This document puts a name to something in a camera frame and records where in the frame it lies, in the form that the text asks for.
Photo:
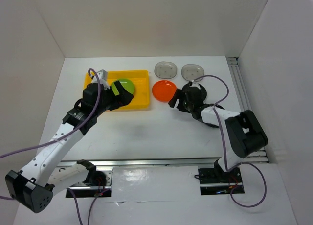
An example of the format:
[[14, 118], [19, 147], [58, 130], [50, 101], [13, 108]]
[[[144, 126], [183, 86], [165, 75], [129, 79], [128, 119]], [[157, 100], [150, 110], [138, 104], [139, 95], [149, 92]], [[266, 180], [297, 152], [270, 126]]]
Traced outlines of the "small green plate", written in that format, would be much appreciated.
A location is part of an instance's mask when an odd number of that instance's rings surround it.
[[[133, 82], [129, 79], [118, 79], [118, 81], [120, 82], [120, 84], [122, 85], [122, 87], [129, 92], [130, 94], [134, 94], [134, 90], [135, 90], [135, 86], [133, 84]], [[119, 95], [120, 92], [118, 91], [115, 83], [113, 82], [111, 84], [111, 89], [114, 93], [114, 95]]]

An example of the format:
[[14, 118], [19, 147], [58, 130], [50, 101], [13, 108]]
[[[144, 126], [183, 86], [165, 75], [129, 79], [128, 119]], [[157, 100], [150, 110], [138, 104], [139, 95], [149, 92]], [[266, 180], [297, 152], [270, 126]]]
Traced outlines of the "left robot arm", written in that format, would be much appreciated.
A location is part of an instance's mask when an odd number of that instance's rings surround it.
[[54, 138], [41, 145], [42, 150], [19, 171], [10, 170], [5, 182], [10, 197], [34, 213], [42, 212], [53, 196], [76, 183], [106, 184], [106, 175], [87, 160], [79, 160], [69, 168], [55, 171], [68, 151], [97, 123], [107, 110], [128, 105], [134, 91], [127, 91], [120, 81], [109, 87], [91, 83], [83, 90], [82, 98], [63, 118]]

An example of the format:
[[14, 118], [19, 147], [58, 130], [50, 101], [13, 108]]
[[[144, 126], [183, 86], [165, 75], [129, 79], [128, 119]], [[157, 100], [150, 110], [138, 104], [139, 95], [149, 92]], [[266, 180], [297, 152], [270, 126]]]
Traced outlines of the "orange plate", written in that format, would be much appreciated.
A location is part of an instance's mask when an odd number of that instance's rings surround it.
[[176, 89], [177, 86], [173, 82], [161, 80], [153, 85], [152, 94], [160, 102], [169, 102], [173, 98]]

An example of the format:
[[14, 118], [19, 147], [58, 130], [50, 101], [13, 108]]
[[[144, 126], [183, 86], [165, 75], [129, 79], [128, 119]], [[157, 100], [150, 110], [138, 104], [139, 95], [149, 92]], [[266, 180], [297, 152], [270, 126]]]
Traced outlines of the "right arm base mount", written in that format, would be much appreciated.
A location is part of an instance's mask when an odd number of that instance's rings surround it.
[[243, 194], [245, 192], [241, 172], [235, 168], [230, 173], [217, 175], [213, 168], [199, 168], [194, 178], [199, 181], [201, 195]]

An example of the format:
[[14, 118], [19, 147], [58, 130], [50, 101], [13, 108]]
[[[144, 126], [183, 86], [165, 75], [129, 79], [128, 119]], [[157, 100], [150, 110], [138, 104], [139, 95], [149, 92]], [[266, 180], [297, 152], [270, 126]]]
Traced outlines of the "black plate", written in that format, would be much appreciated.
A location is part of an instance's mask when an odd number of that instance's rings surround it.
[[188, 83], [184, 85], [183, 90], [191, 91], [192, 94], [194, 94], [194, 97], [196, 99], [200, 99], [201, 101], [204, 101], [207, 97], [207, 91], [205, 87], [197, 82], [195, 82], [196, 85], [194, 87], [190, 87]]

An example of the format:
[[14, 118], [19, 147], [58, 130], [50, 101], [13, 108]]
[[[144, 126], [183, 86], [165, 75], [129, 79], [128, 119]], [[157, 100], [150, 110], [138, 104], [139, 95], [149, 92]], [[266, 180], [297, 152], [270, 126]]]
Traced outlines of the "clear glass plate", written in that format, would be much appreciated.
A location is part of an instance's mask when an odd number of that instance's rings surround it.
[[202, 80], [204, 69], [196, 64], [186, 64], [181, 69], [181, 75], [186, 81]]
[[155, 65], [154, 73], [161, 79], [172, 79], [178, 71], [177, 66], [172, 62], [162, 61]]

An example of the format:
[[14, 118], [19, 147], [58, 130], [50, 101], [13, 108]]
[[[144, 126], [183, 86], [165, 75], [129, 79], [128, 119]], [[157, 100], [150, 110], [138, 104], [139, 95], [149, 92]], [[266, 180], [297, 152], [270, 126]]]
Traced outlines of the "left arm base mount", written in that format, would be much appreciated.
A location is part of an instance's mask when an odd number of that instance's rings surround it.
[[111, 197], [113, 169], [99, 168], [97, 171], [100, 173], [97, 173], [93, 182], [79, 182], [70, 187], [77, 198], [94, 198], [98, 195], [101, 198]]

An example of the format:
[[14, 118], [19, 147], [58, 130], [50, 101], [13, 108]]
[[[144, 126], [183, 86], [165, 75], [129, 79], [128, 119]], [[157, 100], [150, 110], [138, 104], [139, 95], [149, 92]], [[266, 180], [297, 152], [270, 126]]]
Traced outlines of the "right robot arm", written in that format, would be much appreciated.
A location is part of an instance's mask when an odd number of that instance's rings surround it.
[[176, 108], [172, 114], [177, 122], [169, 117], [153, 120], [151, 114], [130, 121], [120, 117], [118, 130], [127, 147], [157, 148], [162, 153], [168, 151], [167, 157], [198, 156], [201, 147], [222, 146], [223, 155], [217, 160], [213, 176], [224, 182], [244, 158], [266, 146], [268, 138], [251, 110], [228, 111], [220, 106], [226, 96], [213, 104], [205, 103], [206, 96], [204, 86], [196, 79], [191, 80], [176, 89], [168, 102], [171, 108]]

